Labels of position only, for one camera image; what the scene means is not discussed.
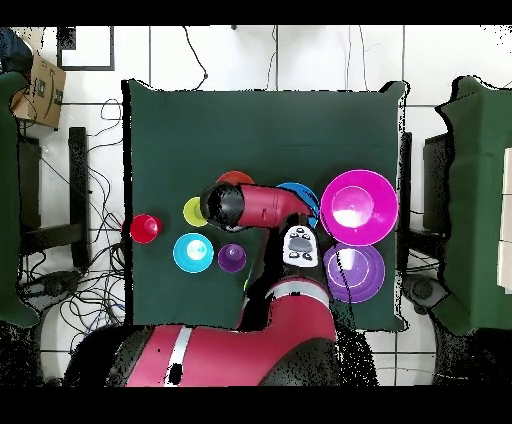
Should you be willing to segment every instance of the magenta bowl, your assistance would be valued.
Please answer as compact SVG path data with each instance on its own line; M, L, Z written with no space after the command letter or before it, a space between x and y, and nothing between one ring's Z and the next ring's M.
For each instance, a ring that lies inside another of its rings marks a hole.
M368 246L386 237L398 217L391 183L377 172L356 169L338 175L320 201L320 220L334 239Z

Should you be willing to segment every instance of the plastic cup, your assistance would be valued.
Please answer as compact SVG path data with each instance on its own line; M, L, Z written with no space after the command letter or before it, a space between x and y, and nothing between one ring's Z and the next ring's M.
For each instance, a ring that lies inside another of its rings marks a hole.
M237 184L254 184L254 180L249 175L240 171L228 171L222 174L217 182L225 181L233 185Z
M306 205L308 205L311 208L314 216L310 217L308 221L309 221L309 225L312 228L315 228L316 224L318 223L318 215L319 215L318 208L319 208L320 202L318 201L318 198L316 197L315 193L313 193L313 190L311 190L309 187L305 186L304 184L293 183L293 182L279 184L277 187L285 188L287 190L291 190L291 191L297 193L297 195L306 203Z
M183 217L193 227L204 227L208 224L201 214L200 199L200 197L192 197L183 207Z
M140 244L152 242L162 231L162 221L156 216L140 214L133 217L130 225L132 240Z
M191 274L202 272L213 261L213 245L205 236L198 233L182 235L174 245L173 258L176 265Z
M238 272L245 266L247 255L242 246L226 244L220 249L217 260L223 271Z

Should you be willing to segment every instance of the green tablecloth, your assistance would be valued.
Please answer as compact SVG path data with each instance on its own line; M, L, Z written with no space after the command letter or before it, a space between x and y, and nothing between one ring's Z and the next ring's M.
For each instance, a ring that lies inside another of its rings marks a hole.
M39 315L16 292L20 264L18 126L9 106L12 96L27 84L18 72L0 74L0 321L20 327L39 322Z
M163 220L149 245L133 243L134 324L185 323L233 328L243 301L243 283L261 230L224 233L194 228L182 215L226 171L248 173L256 183L296 181L320 198L340 173L357 168L381 173L395 185L398 102L405 84L379 92L163 92L129 82L133 213ZM317 227L322 250L334 241ZM187 274L173 262L176 240L187 232L208 237L217 252L242 244L248 255L238 274L220 270ZM353 305L357 328L401 330L394 315L395 234L375 246L386 280L371 300ZM346 312L347 305L333 308Z
M497 262L512 92L488 88L473 77L455 84L452 99L437 108L453 134L455 159L448 180L452 229L444 271L451 294L434 313L456 335L475 328L510 330L512 295L497 285Z

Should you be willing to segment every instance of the white tile floor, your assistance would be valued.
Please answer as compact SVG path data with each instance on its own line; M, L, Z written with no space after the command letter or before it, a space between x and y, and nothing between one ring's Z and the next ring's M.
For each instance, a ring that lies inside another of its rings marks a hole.
M203 90L263 89L267 86L269 62L275 51L272 25L241 25L236 31L229 25L190 27L188 31L209 75L201 87ZM388 81L402 79L410 84L406 130L413 133L411 209L418 212L423 210L424 140L446 131L433 106L449 99L451 83L461 75L478 75L497 87L512 80L512 34L505 33L500 27L283 25L279 26L278 32L278 63L276 66L274 58L269 90L276 89L276 69L279 90L361 91L365 87L379 90ZM63 52L63 65L108 65L108 27L77 27L76 39L76 50ZM136 78L163 90L192 89L202 79L203 72L181 27L116 26L114 40L115 71L67 73L60 130L54 132L37 126L28 130L29 135L40 139L43 157L65 177L69 174L68 128L85 126L88 134L96 134L115 124L119 116L115 102L104 108L104 119L100 115L101 105L107 99L122 100L121 79ZM56 63L56 28L47 28L43 41L42 56ZM121 137L120 124L97 137L90 137L89 145L114 143ZM122 220L122 146L95 149L89 160L93 169L109 179L112 193L107 208ZM44 163L41 164L41 178L43 225L69 222L66 183ZM91 190L93 203L99 209L102 193L95 181L91 181ZM421 228L421 216L412 215L411 219L413 226ZM97 228L100 222L96 212L91 210L91 228ZM114 233L109 236L119 240ZM103 232L93 245L93 253L106 244L106 233ZM35 264L38 256L33 255L30 264ZM48 260L41 270L49 272L70 266L69 250L56 248L48 251ZM106 266L105 257L93 269L98 271ZM116 293L121 295L122 289L121 283ZM401 311L409 324L405 332L366 335L375 352L379 380L382 385L429 384L432 380L429 372L434 368L435 358L432 325L428 318L415 314L407 300L402 300ZM64 315L71 323L79 325L69 311ZM45 321L42 340L43 368L47 376L63 374L75 334L76 330L60 318L58 307L53 308Z

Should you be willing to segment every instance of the purple bowl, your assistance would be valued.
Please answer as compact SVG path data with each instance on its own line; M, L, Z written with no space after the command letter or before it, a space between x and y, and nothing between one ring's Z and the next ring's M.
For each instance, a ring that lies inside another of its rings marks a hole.
M384 283L384 260L373 246L338 243L325 253L324 266L332 296L345 303L365 302Z

